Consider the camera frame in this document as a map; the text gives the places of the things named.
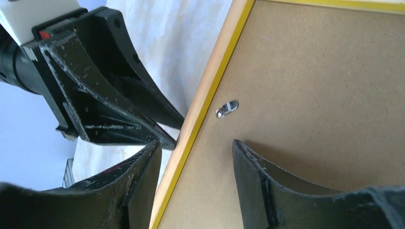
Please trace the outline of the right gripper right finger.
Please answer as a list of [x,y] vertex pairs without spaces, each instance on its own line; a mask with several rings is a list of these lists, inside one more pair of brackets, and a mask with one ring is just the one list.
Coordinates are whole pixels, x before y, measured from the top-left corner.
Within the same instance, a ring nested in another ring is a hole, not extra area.
[[245,143],[232,145],[245,229],[402,229],[403,186],[341,192],[304,180]]

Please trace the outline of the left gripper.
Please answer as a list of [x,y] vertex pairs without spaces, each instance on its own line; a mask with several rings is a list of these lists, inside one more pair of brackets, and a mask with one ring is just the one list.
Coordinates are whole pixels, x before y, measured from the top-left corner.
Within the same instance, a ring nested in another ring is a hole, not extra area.
[[1,82],[43,96],[61,133],[78,132],[83,140],[98,145],[159,141],[164,149],[173,150],[176,140],[163,129],[164,124],[146,117],[107,80],[75,32],[62,32],[41,43],[40,31],[87,12],[79,7],[29,26],[34,38],[28,47],[34,60],[1,28]]

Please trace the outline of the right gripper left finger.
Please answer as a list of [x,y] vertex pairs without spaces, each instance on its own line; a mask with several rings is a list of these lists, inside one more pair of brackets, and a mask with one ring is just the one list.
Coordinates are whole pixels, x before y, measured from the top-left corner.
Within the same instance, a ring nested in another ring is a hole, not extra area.
[[3,229],[147,229],[162,148],[153,141],[128,159],[68,188],[0,185]]

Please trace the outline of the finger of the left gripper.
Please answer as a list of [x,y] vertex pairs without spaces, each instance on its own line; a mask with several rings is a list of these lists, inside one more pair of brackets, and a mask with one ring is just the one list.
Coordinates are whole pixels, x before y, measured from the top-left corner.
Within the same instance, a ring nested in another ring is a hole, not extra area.
[[146,117],[180,129],[184,117],[160,91],[135,50],[120,11],[100,7],[78,18],[77,34],[91,60]]

